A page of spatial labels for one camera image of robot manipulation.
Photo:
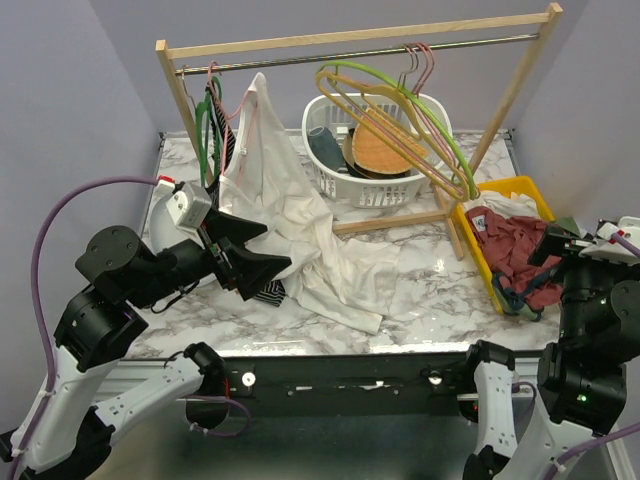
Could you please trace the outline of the white tank top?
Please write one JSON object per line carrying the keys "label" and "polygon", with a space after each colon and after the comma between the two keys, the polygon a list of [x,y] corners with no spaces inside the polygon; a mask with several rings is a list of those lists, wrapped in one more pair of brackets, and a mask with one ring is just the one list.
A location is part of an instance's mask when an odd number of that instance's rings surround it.
{"label": "white tank top", "polygon": [[290,258],[277,277],[301,307],[376,334],[394,296],[399,248],[334,234],[333,214],[304,171],[263,74],[253,78],[238,112],[234,151],[220,176],[220,210],[266,225],[247,247]]}

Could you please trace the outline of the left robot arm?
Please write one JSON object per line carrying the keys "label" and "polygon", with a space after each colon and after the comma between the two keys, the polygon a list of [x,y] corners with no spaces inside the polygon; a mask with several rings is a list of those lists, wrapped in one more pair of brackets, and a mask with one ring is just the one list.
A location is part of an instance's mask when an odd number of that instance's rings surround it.
{"label": "left robot arm", "polygon": [[186,396],[223,399],[223,359],[206,343],[185,347],[162,372],[108,401],[95,396],[146,329],[141,311],[189,294],[208,276],[244,299],[289,267],[247,241],[266,226],[211,213],[192,239],[153,253],[139,235],[115,225],[99,231],[76,261],[87,286],[68,303],[54,332],[54,372],[16,429],[1,437],[1,457],[17,479],[84,479],[137,423]]}

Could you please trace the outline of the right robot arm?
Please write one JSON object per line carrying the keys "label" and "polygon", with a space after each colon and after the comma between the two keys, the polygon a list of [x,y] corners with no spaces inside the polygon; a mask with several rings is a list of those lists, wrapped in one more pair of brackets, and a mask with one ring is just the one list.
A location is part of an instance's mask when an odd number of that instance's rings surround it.
{"label": "right robot arm", "polygon": [[583,453],[639,429],[612,429],[626,404],[626,365],[639,355],[638,247],[610,222],[589,240],[549,225],[529,262],[551,256],[560,260],[548,274],[562,287],[560,333],[538,360],[523,435],[513,414],[514,352],[478,341],[460,367],[478,395],[466,479],[562,479]]}

